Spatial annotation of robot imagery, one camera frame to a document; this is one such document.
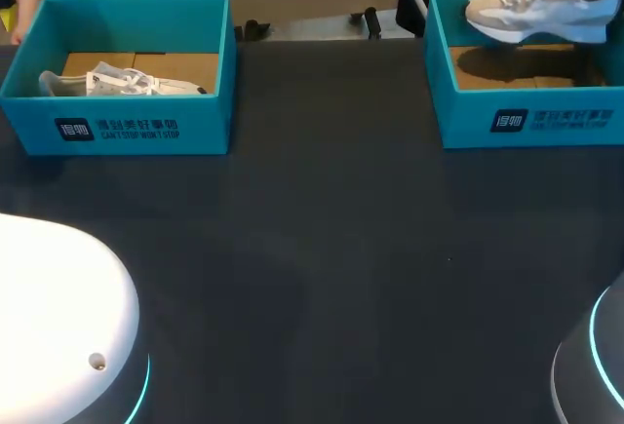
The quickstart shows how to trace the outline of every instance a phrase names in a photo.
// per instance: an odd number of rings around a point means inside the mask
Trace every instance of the brown cardboard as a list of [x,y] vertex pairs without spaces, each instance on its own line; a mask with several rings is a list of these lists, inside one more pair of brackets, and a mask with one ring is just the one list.
[[451,47],[461,90],[603,86],[589,51],[569,44]]
[[190,81],[207,93],[215,92],[218,54],[71,53],[63,76],[81,76],[99,62],[118,68],[135,68],[157,78]]
[[136,54],[135,68],[157,78],[190,81],[212,94],[218,54]]
[[98,63],[105,61],[117,68],[132,68],[135,64],[134,53],[91,53],[75,52],[69,54],[62,76],[82,76],[93,70]]

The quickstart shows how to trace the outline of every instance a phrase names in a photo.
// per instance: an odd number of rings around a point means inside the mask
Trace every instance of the white sneaker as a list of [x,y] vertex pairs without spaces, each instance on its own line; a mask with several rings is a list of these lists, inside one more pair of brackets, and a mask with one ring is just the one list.
[[470,0],[466,18],[486,36],[512,44],[538,32],[598,44],[619,6],[620,0]]
[[206,90],[187,81],[154,78],[133,68],[116,68],[101,61],[84,76],[39,76],[42,96],[179,96],[204,95]]

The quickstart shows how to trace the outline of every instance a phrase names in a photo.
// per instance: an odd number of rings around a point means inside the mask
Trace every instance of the blue led light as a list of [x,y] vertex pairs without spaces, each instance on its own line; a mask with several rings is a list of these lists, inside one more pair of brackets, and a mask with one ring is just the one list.
[[143,402],[143,399],[145,398],[145,393],[147,392],[147,383],[149,382],[150,367],[151,367],[151,363],[149,360],[149,356],[147,356],[147,373],[145,374],[145,383],[143,383],[143,390],[140,392],[140,397],[138,397],[138,401],[136,402],[135,409],[133,409],[132,414],[130,415],[128,419],[126,419],[126,422],[124,424],[130,424],[131,422],[133,422],[133,419],[137,415],[138,409],[140,408],[140,404]]
[[598,312],[598,307],[599,305],[601,305],[601,300],[603,300],[603,297],[605,297],[605,294],[607,291],[608,291],[608,288],[598,298],[598,300],[596,301],[596,304],[594,305],[594,309],[592,310],[592,315],[589,318],[589,344],[590,344],[590,347],[592,348],[592,356],[594,357],[594,363],[596,363],[596,368],[598,369],[598,373],[601,375],[601,378],[603,379],[604,385],[606,385],[606,388],[611,393],[611,395],[615,398],[617,403],[622,408],[624,408],[624,399],[622,399],[620,394],[617,393],[617,390],[615,390],[615,387],[613,386],[611,381],[608,379],[605,368],[603,367],[603,363],[601,363],[601,358],[598,356],[598,348],[596,347],[596,334],[594,331],[595,323],[596,323],[596,313]]

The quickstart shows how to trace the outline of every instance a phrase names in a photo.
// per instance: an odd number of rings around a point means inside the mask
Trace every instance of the shoe box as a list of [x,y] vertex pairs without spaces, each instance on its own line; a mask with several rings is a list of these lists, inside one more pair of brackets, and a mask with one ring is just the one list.
[[469,0],[430,0],[425,65],[444,148],[624,144],[624,22],[602,45],[502,44]]
[[[33,156],[226,154],[236,55],[229,0],[44,0],[0,103]],[[80,76],[100,61],[207,94],[39,95],[44,70]]]

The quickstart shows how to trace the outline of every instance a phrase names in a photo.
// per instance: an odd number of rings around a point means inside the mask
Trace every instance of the dark tablecloth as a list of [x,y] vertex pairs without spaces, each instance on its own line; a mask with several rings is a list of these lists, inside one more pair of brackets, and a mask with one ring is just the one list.
[[32,160],[0,121],[0,211],[133,276],[153,422],[550,424],[557,345],[621,269],[624,152],[443,151],[417,40],[239,62],[226,157]]

